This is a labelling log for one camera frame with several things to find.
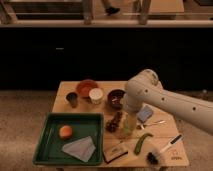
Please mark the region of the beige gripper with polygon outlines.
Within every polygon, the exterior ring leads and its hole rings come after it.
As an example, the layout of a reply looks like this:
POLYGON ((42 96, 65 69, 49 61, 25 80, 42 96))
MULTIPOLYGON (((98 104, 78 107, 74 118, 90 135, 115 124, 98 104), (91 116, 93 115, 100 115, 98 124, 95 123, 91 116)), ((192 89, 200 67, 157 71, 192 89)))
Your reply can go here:
POLYGON ((123 121, 122 134, 124 137, 131 136, 137 125, 137 116, 135 114, 127 114, 123 121))

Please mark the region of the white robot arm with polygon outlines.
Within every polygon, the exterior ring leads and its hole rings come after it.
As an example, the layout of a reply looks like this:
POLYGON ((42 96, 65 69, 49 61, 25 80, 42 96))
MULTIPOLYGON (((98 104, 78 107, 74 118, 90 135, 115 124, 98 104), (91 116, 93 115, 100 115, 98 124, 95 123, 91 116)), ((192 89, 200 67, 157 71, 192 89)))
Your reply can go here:
POLYGON ((136 115, 146 103, 213 135, 213 102, 159 88, 159 82, 158 75, 151 69, 133 76, 124 85, 123 109, 136 115))

